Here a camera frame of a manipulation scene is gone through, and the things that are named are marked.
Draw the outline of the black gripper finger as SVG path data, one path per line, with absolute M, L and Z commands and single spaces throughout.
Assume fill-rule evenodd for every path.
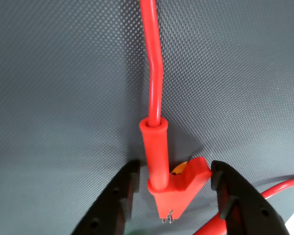
M 217 192 L 220 218 L 229 235 L 288 235 L 276 210 L 237 170 L 212 161 L 211 188 Z
M 72 232 L 73 235 L 123 235 L 139 191 L 140 161 L 129 161 L 113 177 Z

